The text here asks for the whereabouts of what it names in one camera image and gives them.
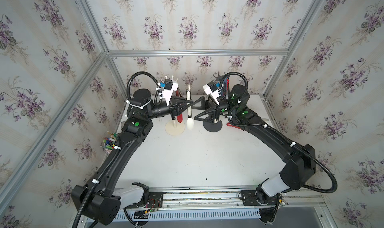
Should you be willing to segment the dark grey utensil rack stand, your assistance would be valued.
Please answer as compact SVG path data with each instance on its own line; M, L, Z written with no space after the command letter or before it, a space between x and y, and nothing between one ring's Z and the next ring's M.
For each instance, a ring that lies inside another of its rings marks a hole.
M214 83L218 84L220 83L222 77L224 76L225 73L223 73L222 75L220 75L220 72L216 72L213 74L213 81ZM228 94L226 92L226 81L224 82L223 84L223 89L222 89L222 94L220 96L220 100L223 100L224 98L227 98L228 97ZM221 121L221 115L220 115L220 118L219 119L216 119L214 122L203 122L203 126L204 128L209 131L209 132L212 132L212 133L215 133L215 132L218 132L222 129L223 127L223 123Z

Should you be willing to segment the white tongs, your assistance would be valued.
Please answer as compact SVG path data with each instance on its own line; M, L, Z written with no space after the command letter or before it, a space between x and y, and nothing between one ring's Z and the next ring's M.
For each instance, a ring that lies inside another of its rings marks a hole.
M186 94L187 94L187 100L190 101L191 100L191 85L188 85L188 88L186 90ZM186 121L186 125L187 125L188 130L192 130L194 128L194 120L192 118L192 107L188 107L187 114L188 114L188 118Z

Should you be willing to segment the cream utensil rack stand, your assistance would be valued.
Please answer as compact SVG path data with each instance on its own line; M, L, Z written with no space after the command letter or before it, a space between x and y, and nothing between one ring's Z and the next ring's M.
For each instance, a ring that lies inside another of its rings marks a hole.
M171 78L165 76L165 79L172 79L172 80L175 80L174 79L174 76L172 76ZM178 136L178 135L181 135L184 130L185 130L185 125L183 125L182 123L180 124L178 121L176 120L171 120L169 121L166 126L165 126L165 129L166 129L166 132L171 135L171 136Z

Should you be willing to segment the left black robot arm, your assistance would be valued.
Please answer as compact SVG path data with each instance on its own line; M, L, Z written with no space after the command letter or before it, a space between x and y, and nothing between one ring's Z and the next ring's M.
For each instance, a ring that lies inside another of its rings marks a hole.
M152 95L148 89L131 93L131 85L138 76L149 77L156 85ZM135 151L145 141L153 128L153 119L171 116L173 120L192 105L191 100L176 96L178 81L165 78L158 81L148 72L137 72L127 82L127 120L116 135L112 151L101 167L83 186L75 186L71 198L77 213L72 226L78 227L83 216L107 226L120 210L129 206L145 208L150 202L149 187L134 182L123 189L116 189L117 182Z

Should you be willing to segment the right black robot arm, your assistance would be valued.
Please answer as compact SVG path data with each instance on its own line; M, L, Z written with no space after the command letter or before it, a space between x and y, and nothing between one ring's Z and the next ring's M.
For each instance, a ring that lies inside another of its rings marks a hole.
M241 129L267 145L285 163L283 169L274 177L258 185L255 195L262 205L281 193L306 188L322 194L334 193L338 182L333 173L318 159L315 149L287 138L277 129L268 125L247 105L250 99L249 83L245 75L229 72L203 86L207 95L199 107L202 112L194 117L196 121L214 124L224 116L230 125ZM328 189L312 187L306 182L321 168L330 178L332 186Z

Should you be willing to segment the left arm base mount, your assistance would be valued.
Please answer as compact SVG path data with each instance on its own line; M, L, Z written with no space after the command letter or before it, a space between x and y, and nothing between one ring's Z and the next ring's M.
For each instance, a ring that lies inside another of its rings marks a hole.
M122 191L121 208L128 221L142 227L163 206L164 192L150 192L150 188L142 183L132 183Z

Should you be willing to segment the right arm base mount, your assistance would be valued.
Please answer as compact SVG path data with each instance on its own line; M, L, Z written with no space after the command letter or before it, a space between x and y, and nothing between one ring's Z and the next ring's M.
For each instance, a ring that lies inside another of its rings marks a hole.
M281 193L269 197L262 189L242 190L239 198L244 206L261 206L260 220L270 225L275 221L277 211L283 202Z

